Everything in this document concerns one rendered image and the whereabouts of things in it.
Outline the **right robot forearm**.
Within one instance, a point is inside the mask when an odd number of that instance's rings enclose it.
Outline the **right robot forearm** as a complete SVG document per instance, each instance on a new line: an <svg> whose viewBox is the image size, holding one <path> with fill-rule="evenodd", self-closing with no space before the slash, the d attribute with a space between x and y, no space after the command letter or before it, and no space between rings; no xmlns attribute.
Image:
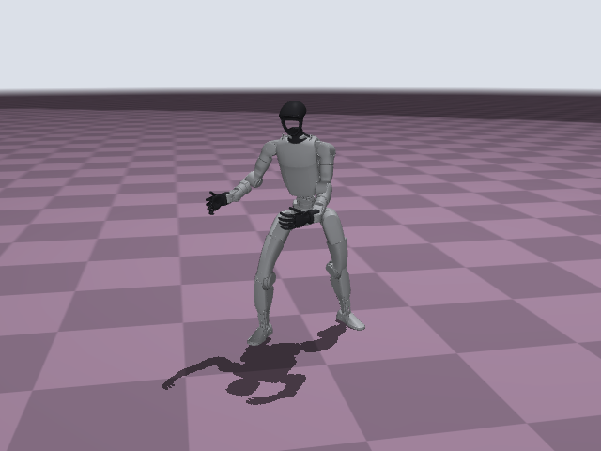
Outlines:
<svg viewBox="0 0 601 451"><path fill-rule="evenodd" d="M248 194L252 190L250 183L246 180L247 176L234 188L234 190L229 191L230 194L226 195L227 204L240 201L245 194Z"/></svg>

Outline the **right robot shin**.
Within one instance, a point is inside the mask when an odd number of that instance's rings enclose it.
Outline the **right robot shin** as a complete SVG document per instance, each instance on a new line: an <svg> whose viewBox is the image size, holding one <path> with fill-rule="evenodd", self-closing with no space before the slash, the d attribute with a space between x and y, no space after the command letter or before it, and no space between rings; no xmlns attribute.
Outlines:
<svg viewBox="0 0 601 451"><path fill-rule="evenodd" d="M270 288L263 288L261 282L257 281L255 275L254 280L254 304L257 310L259 327L267 330L269 328L270 321L270 306L272 304L273 297L273 286ZM261 323L261 325L260 325Z"/></svg>

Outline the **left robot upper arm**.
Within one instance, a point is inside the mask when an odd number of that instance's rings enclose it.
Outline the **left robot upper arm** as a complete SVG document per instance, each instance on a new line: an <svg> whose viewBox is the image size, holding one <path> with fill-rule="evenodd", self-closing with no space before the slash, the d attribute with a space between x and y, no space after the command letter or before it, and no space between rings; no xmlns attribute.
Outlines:
<svg viewBox="0 0 601 451"><path fill-rule="evenodd" d="M316 141L316 153L320 157L320 182L316 184L316 194L326 193L333 175L335 147L330 143Z"/></svg>

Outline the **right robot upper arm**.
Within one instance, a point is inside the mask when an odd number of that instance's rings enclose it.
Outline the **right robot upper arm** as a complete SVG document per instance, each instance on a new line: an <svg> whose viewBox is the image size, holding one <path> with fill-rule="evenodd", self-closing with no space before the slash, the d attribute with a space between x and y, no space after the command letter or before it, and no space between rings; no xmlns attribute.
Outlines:
<svg viewBox="0 0 601 451"><path fill-rule="evenodd" d="M263 176L270 166L272 156L276 155L276 146L279 140L272 140L267 142L263 147L262 151L255 163L254 171L252 171L246 178L250 185L254 188L261 186L263 182Z"/></svg>

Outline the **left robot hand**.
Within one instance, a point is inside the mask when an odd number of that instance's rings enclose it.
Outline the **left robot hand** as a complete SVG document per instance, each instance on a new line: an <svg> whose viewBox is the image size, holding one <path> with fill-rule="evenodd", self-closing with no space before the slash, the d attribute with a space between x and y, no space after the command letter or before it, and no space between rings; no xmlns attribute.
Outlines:
<svg viewBox="0 0 601 451"><path fill-rule="evenodd" d="M301 210L297 210L295 208L289 207L290 210L293 210L297 213L295 214L284 214L282 212L280 212L280 214L284 217L288 217L291 219L284 219L281 217L278 217L278 219L280 221L283 222L288 222L288 223L282 223L279 222L279 224L281 225L282 229L285 230L290 230L290 229L294 229L294 228L299 228L302 227L304 225L308 224L313 224L314 221L314 214L320 213L319 210L308 210L308 211L301 211ZM289 223L291 222L291 223Z"/></svg>

